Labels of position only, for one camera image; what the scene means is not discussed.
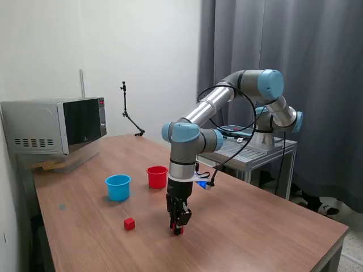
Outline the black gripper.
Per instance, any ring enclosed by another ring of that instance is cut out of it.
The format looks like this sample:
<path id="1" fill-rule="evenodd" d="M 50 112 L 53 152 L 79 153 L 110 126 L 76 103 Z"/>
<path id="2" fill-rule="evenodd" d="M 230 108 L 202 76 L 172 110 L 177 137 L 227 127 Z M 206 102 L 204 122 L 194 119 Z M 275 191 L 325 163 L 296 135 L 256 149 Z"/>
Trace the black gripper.
<path id="1" fill-rule="evenodd" d="M 168 181 L 167 183 L 167 211 L 170 216 L 170 229 L 174 235 L 182 234 L 184 226 L 191 218 L 192 212 L 187 207 L 187 199 L 192 194 L 193 182 Z M 178 199 L 182 201 L 178 213 Z"/>

